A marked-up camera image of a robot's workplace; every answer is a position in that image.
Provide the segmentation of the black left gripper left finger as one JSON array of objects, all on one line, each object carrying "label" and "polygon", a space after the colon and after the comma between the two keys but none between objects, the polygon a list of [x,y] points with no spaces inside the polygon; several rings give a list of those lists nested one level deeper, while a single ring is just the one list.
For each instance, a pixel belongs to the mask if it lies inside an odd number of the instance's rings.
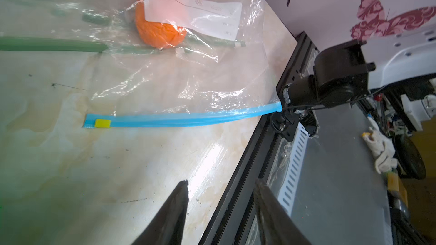
[{"label": "black left gripper left finger", "polygon": [[183,239],[187,207],[188,181],[179,182],[134,245],[180,245]]}]

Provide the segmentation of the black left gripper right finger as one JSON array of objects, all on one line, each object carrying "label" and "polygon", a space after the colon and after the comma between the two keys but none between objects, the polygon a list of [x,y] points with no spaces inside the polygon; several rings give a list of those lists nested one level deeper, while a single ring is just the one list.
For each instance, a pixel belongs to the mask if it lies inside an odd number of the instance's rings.
[{"label": "black left gripper right finger", "polygon": [[255,181],[253,196],[262,245],[311,245],[262,179]]}]

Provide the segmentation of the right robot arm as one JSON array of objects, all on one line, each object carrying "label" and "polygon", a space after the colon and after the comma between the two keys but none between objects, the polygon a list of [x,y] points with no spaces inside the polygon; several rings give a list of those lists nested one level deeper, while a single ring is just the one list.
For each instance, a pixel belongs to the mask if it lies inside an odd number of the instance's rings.
[{"label": "right robot arm", "polygon": [[436,26],[362,41],[320,52],[313,73],[288,84],[283,108],[332,108],[370,94],[436,76]]}]

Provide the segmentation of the clear blue-zip bag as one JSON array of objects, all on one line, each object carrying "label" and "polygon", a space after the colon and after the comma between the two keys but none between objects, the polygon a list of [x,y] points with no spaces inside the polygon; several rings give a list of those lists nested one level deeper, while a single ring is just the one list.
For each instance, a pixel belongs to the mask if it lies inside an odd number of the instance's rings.
[{"label": "clear blue-zip bag", "polygon": [[139,0],[75,0],[54,47],[90,52],[86,128],[192,127],[280,112],[263,39],[264,0],[143,0],[145,20],[184,27],[176,47],[145,44]]}]

